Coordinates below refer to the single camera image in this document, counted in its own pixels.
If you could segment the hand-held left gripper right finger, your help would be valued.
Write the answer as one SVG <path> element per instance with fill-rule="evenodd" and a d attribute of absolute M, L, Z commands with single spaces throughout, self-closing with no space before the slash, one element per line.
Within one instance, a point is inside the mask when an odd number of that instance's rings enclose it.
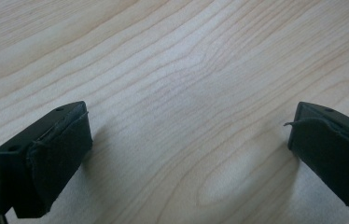
<path fill-rule="evenodd" d="M 349 207 L 349 117 L 300 102 L 289 125 L 289 150 Z"/>

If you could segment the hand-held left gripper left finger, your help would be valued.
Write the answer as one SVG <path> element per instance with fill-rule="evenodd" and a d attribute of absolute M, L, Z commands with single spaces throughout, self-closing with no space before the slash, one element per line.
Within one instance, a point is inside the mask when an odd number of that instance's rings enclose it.
<path fill-rule="evenodd" d="M 50 211 L 92 148 L 83 101 L 51 110 L 0 146 L 0 215 L 19 218 Z"/>

